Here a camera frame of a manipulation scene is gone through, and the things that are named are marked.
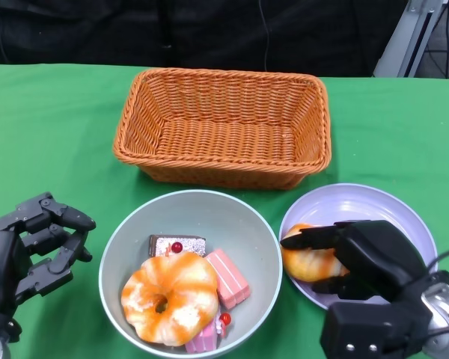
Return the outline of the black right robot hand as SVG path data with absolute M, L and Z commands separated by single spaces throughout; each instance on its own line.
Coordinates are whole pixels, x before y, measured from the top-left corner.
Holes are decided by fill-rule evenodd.
M 393 301 L 430 267 L 410 240 L 385 220 L 297 224 L 281 239 L 287 273 L 318 294 L 343 300 Z

